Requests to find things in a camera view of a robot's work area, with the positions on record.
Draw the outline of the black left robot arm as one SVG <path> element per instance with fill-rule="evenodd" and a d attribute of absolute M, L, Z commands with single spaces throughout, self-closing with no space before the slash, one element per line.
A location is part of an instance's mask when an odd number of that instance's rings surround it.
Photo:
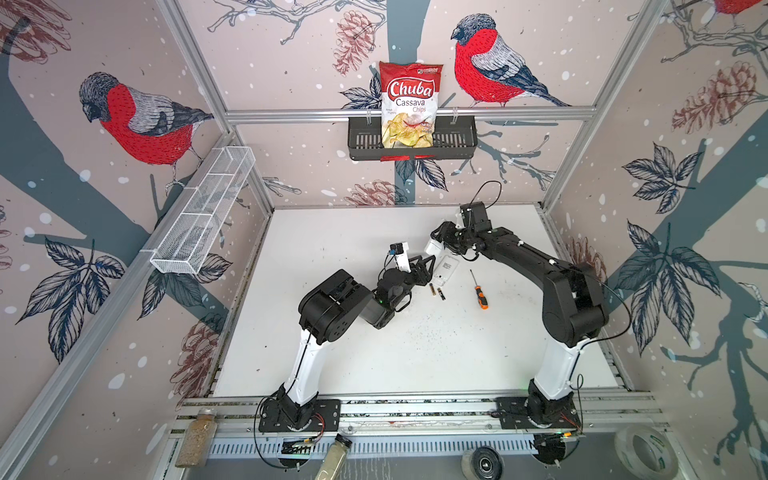
<path fill-rule="evenodd" d="M 339 340 L 359 318 L 377 330 L 412 301 L 412 290 L 431 283 L 436 257 L 408 259 L 404 270 L 386 267 L 369 289 L 340 269 L 299 304 L 300 346 L 288 379 L 278 388 L 280 411 L 300 425 L 313 414 L 328 344 Z"/>

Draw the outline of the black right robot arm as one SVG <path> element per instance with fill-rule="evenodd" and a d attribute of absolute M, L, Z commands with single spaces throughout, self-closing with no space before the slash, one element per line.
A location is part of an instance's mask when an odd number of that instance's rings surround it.
<path fill-rule="evenodd" d="M 542 292 L 542 323 L 550 335 L 541 366 L 529 382 L 530 420 L 547 426 L 573 407 L 572 378 L 582 350 L 596 342 L 609 316 L 602 283 L 589 264 L 574 265 L 523 241 L 506 227 L 494 227 L 481 201 L 459 207 L 462 224 L 444 221 L 430 233 L 429 245 L 456 255 L 506 265 Z"/>

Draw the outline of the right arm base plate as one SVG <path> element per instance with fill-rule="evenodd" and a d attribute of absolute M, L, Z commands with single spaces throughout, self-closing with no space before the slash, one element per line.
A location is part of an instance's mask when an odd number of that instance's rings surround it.
<path fill-rule="evenodd" d="M 558 400 L 533 397 L 497 397 L 493 416 L 504 430 L 580 429 L 582 421 L 574 394 Z"/>

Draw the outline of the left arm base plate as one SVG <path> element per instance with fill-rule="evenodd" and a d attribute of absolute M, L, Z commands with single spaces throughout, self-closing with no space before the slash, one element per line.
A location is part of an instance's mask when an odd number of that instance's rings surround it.
<path fill-rule="evenodd" d="M 258 414 L 260 433 L 320 433 L 338 430 L 341 402 L 338 399 L 311 399 L 299 406 L 289 397 L 269 397 Z"/>

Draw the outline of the white remote control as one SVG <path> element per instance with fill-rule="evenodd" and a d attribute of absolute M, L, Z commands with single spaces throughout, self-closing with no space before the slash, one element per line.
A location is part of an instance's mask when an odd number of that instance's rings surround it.
<path fill-rule="evenodd" d="M 444 254 L 436 263 L 433 270 L 432 283 L 442 288 L 457 270 L 461 261 L 457 256 Z"/>
<path fill-rule="evenodd" d="M 434 256 L 438 258 L 444 250 L 444 244 L 442 241 L 430 238 L 425 245 L 424 254 L 426 256 Z"/>

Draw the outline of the orange black screwdriver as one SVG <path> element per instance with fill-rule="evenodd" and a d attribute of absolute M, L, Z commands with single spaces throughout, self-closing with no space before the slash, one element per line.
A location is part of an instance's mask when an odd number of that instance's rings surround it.
<path fill-rule="evenodd" d="M 475 277 L 475 274 L 474 274 L 473 270 L 470 270 L 470 275 L 472 276 L 473 282 L 475 283 L 474 290 L 475 290 L 475 294 L 476 294 L 476 297 L 477 297 L 478 305 L 480 306 L 480 308 L 482 310 L 487 310 L 489 308 L 488 300 L 487 300 L 487 298 L 486 298 L 486 296 L 485 296 L 481 286 L 477 282 L 477 279 Z"/>

